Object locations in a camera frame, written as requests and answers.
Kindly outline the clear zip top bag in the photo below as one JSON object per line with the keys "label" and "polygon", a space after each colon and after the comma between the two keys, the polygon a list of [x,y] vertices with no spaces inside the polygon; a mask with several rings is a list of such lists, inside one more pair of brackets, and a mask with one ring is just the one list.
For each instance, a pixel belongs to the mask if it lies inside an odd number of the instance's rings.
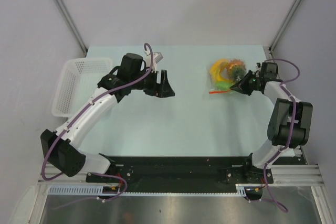
{"label": "clear zip top bag", "polygon": [[247,73],[246,64],[241,59],[219,59],[209,68],[211,81],[209,94],[230,93],[231,86],[237,84]]}

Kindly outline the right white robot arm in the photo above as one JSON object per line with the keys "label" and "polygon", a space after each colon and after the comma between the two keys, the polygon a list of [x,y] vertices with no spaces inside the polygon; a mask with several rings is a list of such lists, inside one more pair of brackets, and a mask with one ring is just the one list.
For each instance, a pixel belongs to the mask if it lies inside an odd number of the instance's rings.
{"label": "right white robot arm", "polygon": [[296,98],[278,78],[279,68],[268,60],[259,63],[256,71],[246,75],[230,89],[251,95],[259,91],[274,105],[267,128],[267,140],[251,153],[251,164],[242,169],[243,179],[254,183],[261,177],[260,169],[269,169],[284,153],[308,142],[313,106]]}

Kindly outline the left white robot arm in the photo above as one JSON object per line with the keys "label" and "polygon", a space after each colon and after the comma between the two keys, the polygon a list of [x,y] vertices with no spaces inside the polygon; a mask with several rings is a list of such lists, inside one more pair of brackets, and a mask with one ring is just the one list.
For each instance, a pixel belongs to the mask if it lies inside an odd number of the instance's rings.
{"label": "left white robot arm", "polygon": [[175,96],[167,79],[167,71],[157,71],[163,56],[146,52],[146,57],[127,53],[120,65],[103,76],[88,102],[66,123],[54,131],[44,130],[40,135],[44,163],[50,163],[62,175],[73,177],[79,172],[97,173],[105,182],[115,178],[112,160],[103,154],[89,154],[79,147],[105,112],[113,108],[133,90],[142,90],[157,98]]}

